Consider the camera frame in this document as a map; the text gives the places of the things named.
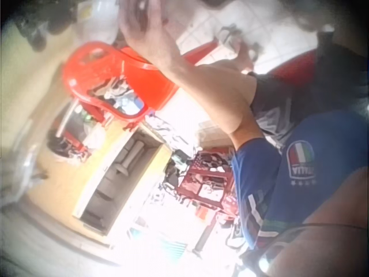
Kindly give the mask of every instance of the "clothing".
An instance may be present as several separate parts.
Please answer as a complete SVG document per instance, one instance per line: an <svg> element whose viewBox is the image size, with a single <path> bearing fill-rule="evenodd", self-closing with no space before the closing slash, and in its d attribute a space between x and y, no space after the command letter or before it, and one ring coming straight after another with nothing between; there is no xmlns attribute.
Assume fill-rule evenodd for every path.
<svg viewBox="0 0 369 277"><path fill-rule="evenodd" d="M288 84L272 74L257 75L251 109L260 128L283 146L293 128L311 114L353 110L368 116L368 59L332 43L333 33L318 35L312 82Z"/></svg>
<svg viewBox="0 0 369 277"><path fill-rule="evenodd" d="M311 115L282 155L264 138L248 141L232 167L244 236L259 248L301 224L353 171L368 166L368 125L351 111Z"/></svg>

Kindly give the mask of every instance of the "red plastic chair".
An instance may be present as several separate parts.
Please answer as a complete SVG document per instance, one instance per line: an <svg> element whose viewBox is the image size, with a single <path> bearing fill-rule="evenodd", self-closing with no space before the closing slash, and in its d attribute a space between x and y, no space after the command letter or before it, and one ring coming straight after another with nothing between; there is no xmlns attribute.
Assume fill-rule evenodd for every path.
<svg viewBox="0 0 369 277"><path fill-rule="evenodd" d="M184 57L192 64L196 64L217 46L218 42L214 40L185 53ZM89 56L97 52L101 53L101 57L90 61ZM89 94L92 88L112 77L120 76L122 72L128 84L144 103L138 114L122 113L109 103ZM154 65L131 48L126 47L119 51L102 42L90 42L77 49L64 67L63 80L72 94L85 103L85 107L91 105L123 121L134 123L143 120L152 110L160 110L178 89Z"/></svg>

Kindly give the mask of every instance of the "italian flag logo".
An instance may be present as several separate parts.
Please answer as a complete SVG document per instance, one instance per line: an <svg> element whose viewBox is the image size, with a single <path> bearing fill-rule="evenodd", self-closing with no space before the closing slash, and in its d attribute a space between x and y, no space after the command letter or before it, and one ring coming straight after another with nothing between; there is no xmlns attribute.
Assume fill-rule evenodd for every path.
<svg viewBox="0 0 369 277"><path fill-rule="evenodd" d="M289 176L292 179L312 179L314 173L314 150L307 141L295 141L287 149Z"/></svg>

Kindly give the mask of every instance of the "plastic container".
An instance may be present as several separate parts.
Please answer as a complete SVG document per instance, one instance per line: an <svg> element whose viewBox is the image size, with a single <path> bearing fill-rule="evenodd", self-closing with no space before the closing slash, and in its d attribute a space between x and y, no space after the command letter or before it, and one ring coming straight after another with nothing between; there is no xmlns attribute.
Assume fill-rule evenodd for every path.
<svg viewBox="0 0 369 277"><path fill-rule="evenodd" d="M100 41L113 44L118 35L119 6L116 0L90 0L81 2L77 8L76 46Z"/></svg>

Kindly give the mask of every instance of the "hand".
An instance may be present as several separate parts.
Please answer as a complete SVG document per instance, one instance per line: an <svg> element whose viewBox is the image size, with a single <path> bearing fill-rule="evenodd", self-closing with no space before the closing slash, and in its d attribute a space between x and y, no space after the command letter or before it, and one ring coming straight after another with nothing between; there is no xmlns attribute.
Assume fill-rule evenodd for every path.
<svg viewBox="0 0 369 277"><path fill-rule="evenodd" d="M141 7L144 4L148 4L147 18L146 14L138 16L145 13ZM159 70L170 70L184 61L175 41L163 28L160 0L121 0L119 25L127 44Z"/></svg>

